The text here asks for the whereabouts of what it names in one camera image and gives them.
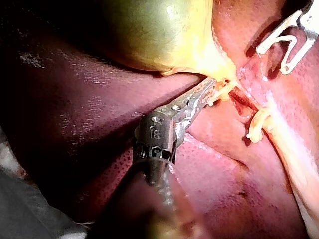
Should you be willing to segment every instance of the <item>clip applier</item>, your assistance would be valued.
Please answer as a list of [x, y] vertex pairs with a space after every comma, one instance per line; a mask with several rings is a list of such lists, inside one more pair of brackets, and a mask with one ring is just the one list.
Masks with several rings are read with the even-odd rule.
[[135, 130], [133, 164], [88, 233], [108, 238], [209, 239], [174, 169], [186, 129], [207, 104], [215, 80], [194, 88], [143, 116]]
[[[269, 48], [276, 42], [290, 41], [288, 50], [281, 62], [280, 71], [283, 75], [292, 72], [296, 65], [305, 56], [308, 50], [313, 46], [319, 36], [319, 0], [310, 0], [310, 3], [304, 8], [297, 10], [287, 17], [268, 37], [266, 37], [256, 48], [257, 54], [265, 54]], [[297, 43], [297, 38], [293, 35], [279, 36], [289, 27], [296, 27], [302, 30], [306, 35], [306, 42], [296, 55], [287, 62], [293, 47]]]

